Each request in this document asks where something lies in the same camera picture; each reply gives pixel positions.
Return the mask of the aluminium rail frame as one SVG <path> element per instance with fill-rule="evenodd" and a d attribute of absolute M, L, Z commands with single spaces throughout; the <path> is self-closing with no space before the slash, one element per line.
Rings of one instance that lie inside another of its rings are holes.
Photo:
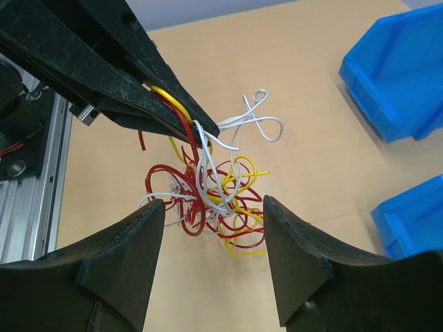
<path fill-rule="evenodd" d="M 69 103 L 53 102 L 39 176 L 1 182 L 1 263 L 34 260 L 56 249 L 73 126 Z"/>

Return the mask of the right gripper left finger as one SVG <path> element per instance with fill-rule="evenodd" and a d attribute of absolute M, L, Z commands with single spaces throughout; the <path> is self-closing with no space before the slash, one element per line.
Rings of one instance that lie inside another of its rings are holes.
<path fill-rule="evenodd" d="M 34 261 L 1 265 L 2 331 L 142 331 L 165 204 Z"/>

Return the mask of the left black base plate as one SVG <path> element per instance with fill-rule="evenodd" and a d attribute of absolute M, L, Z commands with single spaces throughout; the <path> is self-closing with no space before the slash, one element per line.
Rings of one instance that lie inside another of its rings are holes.
<path fill-rule="evenodd" d="M 39 176 L 55 101 L 52 89 L 30 92 L 20 72 L 1 60 L 1 180 Z"/>

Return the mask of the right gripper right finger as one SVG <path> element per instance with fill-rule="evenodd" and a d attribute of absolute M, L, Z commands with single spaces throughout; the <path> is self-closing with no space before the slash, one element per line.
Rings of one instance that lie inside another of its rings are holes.
<path fill-rule="evenodd" d="M 442 252 L 391 259 L 347 244 L 265 196 L 264 235 L 287 331 L 441 331 Z"/>

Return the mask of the small blue bin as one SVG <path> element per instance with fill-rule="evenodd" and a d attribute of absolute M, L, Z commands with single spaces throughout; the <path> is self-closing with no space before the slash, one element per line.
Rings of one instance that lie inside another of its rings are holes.
<path fill-rule="evenodd" d="M 392 259 L 441 250 L 442 175 L 380 203 L 371 217 Z"/>

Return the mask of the middle blue bin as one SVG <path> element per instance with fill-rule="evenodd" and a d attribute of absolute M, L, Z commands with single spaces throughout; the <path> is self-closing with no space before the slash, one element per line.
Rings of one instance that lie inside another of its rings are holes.
<path fill-rule="evenodd" d="M 339 75 L 386 142 L 442 128 L 442 4 L 376 20 Z"/>

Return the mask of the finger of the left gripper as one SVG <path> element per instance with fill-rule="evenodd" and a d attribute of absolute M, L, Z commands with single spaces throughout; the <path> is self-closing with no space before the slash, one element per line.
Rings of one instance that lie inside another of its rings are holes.
<path fill-rule="evenodd" d="M 69 30 L 43 1 L 1 2 L 1 53 L 71 103 L 78 116 L 93 107 L 128 129 L 187 136 L 159 97 Z"/>
<path fill-rule="evenodd" d="M 155 85 L 180 102 L 207 132 L 219 135 L 214 120 L 184 89 L 126 1 L 43 1 L 66 27 L 136 81 Z"/>

